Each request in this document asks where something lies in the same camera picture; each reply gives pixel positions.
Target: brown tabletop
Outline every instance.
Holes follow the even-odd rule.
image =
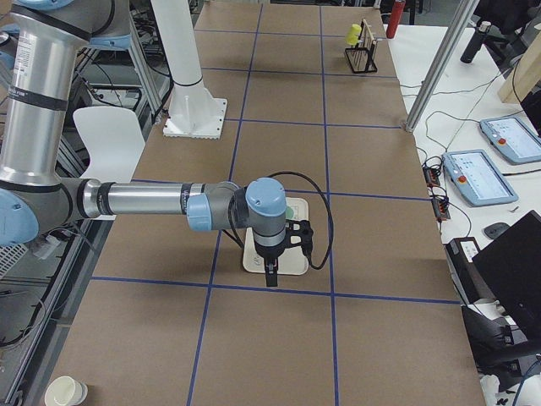
[[[375,74],[343,57],[362,17],[384,36],[372,8],[205,4],[195,34],[206,87],[228,99],[221,138],[155,126],[134,178],[306,173],[331,202],[331,260],[266,288],[223,234],[119,216],[52,374],[85,382],[85,405],[484,404],[389,47]],[[280,180],[309,203],[319,261],[325,208]]]

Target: white chair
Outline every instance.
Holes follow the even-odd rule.
[[[81,178],[128,183],[145,148],[137,116],[121,107],[85,107],[74,112],[79,136],[90,156]],[[97,220],[114,220],[99,216]]]

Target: green object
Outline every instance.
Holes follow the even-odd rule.
[[[286,208],[286,219],[292,220],[295,217],[295,211],[291,207]]]

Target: blue cable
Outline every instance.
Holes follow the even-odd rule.
[[[512,406],[516,406],[516,402],[518,401],[518,395],[521,394],[522,385],[524,385],[524,382],[526,381],[526,379],[529,378],[530,372],[532,372],[533,368],[535,368],[535,367],[538,366],[539,364],[541,364],[541,359],[538,359],[537,361],[535,361],[535,362],[527,369],[526,373],[525,373],[524,376],[522,377],[521,384],[518,386],[518,389],[516,390],[516,395],[515,395],[515,399],[513,399],[513,404],[512,404]]]

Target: black chair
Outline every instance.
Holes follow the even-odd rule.
[[[521,30],[518,34],[521,36],[527,23],[532,20],[528,10],[539,6],[540,3],[541,0],[481,0],[473,13],[479,17],[478,26],[482,21],[490,21],[503,36],[513,34],[518,29]],[[485,45],[500,59],[496,61],[497,64],[505,61],[502,48],[507,44],[509,40],[499,36],[489,35],[485,40]]]

